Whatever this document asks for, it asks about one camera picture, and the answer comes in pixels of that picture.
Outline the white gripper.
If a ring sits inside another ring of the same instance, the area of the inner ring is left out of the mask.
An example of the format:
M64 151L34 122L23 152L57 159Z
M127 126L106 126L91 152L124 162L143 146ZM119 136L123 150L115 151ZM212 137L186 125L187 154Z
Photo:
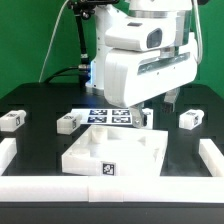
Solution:
M196 73L197 42L193 33L188 44L179 48L179 55L172 58L160 59L159 50L133 52L112 49L105 61L104 96L114 106L131 106L132 125L142 128L144 113L140 102L168 91L162 111L174 112L180 93L177 87L192 82Z

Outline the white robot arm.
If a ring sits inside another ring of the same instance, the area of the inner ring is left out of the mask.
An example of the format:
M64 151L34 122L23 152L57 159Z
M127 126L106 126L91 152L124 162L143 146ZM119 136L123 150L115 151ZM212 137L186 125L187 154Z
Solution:
M196 77L203 55L198 0L126 1L126 13L110 0L96 3L97 53L86 87L129 109L142 128L145 101L165 94L172 106L179 87Z

